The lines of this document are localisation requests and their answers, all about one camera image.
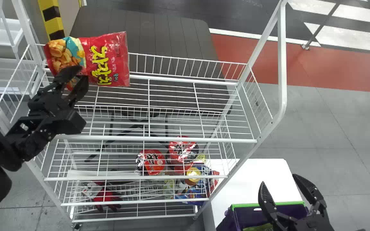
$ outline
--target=chip bag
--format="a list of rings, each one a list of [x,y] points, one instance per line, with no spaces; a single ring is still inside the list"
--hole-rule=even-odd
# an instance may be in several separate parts
[[[80,65],[82,75],[100,86],[129,86],[126,32],[90,38],[65,37],[44,46],[47,64],[55,76],[64,67]],[[66,87],[72,90],[72,79]]]

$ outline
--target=caster wheel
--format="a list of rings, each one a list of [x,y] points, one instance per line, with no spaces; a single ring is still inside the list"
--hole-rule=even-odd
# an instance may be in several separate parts
[[[75,224],[72,226],[72,228],[75,230],[75,231],[79,231],[79,229],[81,228],[82,224]]]

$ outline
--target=white table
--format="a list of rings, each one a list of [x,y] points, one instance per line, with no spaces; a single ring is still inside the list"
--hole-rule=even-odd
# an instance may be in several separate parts
[[[262,181],[275,202],[302,201],[284,159],[248,159],[202,213],[205,230],[215,230],[231,204],[258,203]]]

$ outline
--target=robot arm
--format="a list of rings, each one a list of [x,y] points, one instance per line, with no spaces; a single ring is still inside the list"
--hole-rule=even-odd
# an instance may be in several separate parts
[[[12,185],[2,168],[17,171],[57,134],[78,134],[85,127],[86,121],[73,110],[75,103],[88,92],[88,77],[77,76],[80,70],[80,66],[62,69],[50,85],[30,99],[28,116],[19,118],[5,136],[0,132],[0,202]],[[66,84],[75,76],[78,83],[62,98]]]
[[[258,192],[258,203],[262,209],[263,215],[268,222],[273,225],[273,230],[335,231],[329,222],[326,202],[316,185],[300,175],[292,174],[292,177],[306,200],[311,204],[311,208],[309,209],[308,215],[302,219],[296,219],[279,212],[268,188],[265,183],[262,182]]]

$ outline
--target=gray tiled floor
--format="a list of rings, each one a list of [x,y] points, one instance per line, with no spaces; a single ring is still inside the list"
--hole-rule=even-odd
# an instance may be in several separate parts
[[[262,84],[261,88],[270,109],[276,110],[276,86]],[[293,173],[320,188],[337,230],[370,231],[370,92],[289,86],[286,115],[253,158],[285,158]],[[27,167],[9,175],[14,185],[0,203],[0,230],[7,226],[68,230],[68,222]],[[81,230],[140,230],[143,224],[94,222]],[[183,219],[153,222],[156,230],[202,230],[201,224]]]

